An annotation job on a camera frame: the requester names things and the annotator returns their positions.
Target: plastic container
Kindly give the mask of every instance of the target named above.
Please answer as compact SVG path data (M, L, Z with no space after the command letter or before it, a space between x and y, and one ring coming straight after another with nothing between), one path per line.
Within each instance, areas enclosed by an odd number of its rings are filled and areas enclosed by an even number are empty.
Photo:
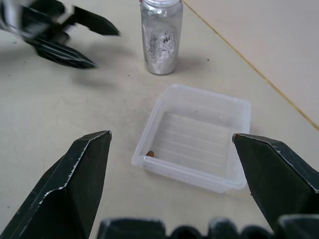
M180 0L142 0L144 64L149 72L165 75L175 70L182 16Z
M234 133L249 133L251 105L238 98L172 85L157 100L132 163L145 170L223 193L246 178ZM155 157L146 156L149 151Z

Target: table surface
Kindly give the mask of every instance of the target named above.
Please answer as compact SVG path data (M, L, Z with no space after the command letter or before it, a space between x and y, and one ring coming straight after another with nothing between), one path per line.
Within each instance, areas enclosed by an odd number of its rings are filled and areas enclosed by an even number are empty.
M28 45L0 32L0 231L72 142L100 130L111 130L113 139L91 238L105 217L160 218L168 233L180 224L205 233L216 216L239 228L269 228L248 187L217 194L132 166L158 95L180 83L249 100L251 134L284 141L317 170L319 133L186 6L178 67L156 76L143 65L138 1L66 3L105 16L122 35L102 37L74 28L70 46L99 65L83 71L37 57Z
M185 2L319 129L319 1Z

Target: glass jar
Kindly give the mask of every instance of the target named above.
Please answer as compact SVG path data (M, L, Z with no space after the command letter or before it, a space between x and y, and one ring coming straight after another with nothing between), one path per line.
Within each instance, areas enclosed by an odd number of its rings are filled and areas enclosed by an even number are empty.
M183 16L181 0L142 0L141 15L146 69L157 75L174 71Z

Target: clear plastic tray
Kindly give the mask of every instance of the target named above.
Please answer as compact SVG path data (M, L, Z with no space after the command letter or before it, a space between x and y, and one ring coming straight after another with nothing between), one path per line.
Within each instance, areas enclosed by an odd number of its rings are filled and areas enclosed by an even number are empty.
M249 133L250 115L248 101L172 85L158 98L132 163L218 193L242 189L246 178L232 135Z

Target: jar lid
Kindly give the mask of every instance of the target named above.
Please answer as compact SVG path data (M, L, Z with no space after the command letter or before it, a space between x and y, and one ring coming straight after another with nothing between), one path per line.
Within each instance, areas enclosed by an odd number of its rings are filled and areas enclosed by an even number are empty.
M147 4L152 6L172 6L176 3L178 3L180 0L144 0Z

